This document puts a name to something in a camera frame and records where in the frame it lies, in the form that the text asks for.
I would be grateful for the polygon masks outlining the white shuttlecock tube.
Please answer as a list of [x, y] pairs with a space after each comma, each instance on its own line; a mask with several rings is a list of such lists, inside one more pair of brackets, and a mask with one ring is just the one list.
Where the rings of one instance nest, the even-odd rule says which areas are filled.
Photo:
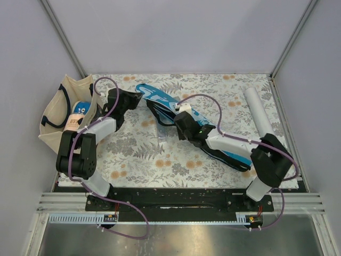
[[265, 109], [256, 89], [254, 87], [249, 87], [244, 91], [244, 95], [249, 105], [250, 112], [259, 135], [263, 137], [267, 133], [274, 134], [271, 122], [265, 112]]

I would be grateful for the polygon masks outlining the blue badminton racket cover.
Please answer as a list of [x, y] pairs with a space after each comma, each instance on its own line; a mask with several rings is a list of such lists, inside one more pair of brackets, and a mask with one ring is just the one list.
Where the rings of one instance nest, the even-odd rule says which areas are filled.
[[208, 156], [237, 171], [246, 172], [250, 170], [250, 159], [230, 151], [211, 149], [208, 146], [206, 139], [209, 132], [215, 129], [216, 126], [196, 110], [192, 110], [191, 114], [181, 114], [176, 110], [177, 100], [162, 90], [148, 84], [138, 84], [135, 90], [142, 93], [142, 98], [146, 101], [147, 107], [160, 125], [176, 127], [180, 140], [189, 141]]

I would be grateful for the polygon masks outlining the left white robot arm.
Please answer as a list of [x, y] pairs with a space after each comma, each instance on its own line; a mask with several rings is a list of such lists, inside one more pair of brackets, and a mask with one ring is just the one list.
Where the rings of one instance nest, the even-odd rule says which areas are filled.
[[83, 129], [66, 130], [62, 133], [56, 170], [97, 195], [97, 205], [105, 211], [114, 208], [116, 199], [114, 195], [108, 193], [110, 183], [96, 168], [96, 148], [101, 140], [121, 128], [125, 112], [136, 109], [142, 95], [141, 92], [111, 89], [108, 93], [108, 102], [103, 106], [101, 116], [95, 122]]

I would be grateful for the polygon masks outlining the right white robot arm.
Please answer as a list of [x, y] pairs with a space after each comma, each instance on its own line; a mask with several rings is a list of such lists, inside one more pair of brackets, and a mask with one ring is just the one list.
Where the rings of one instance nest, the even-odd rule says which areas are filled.
[[246, 189], [242, 204], [248, 211], [261, 206], [262, 198], [285, 180], [294, 160], [275, 135], [267, 133], [259, 140], [224, 134], [215, 125], [199, 124], [189, 113], [174, 118], [179, 138], [187, 140], [207, 155], [245, 172], [254, 167], [256, 178]]

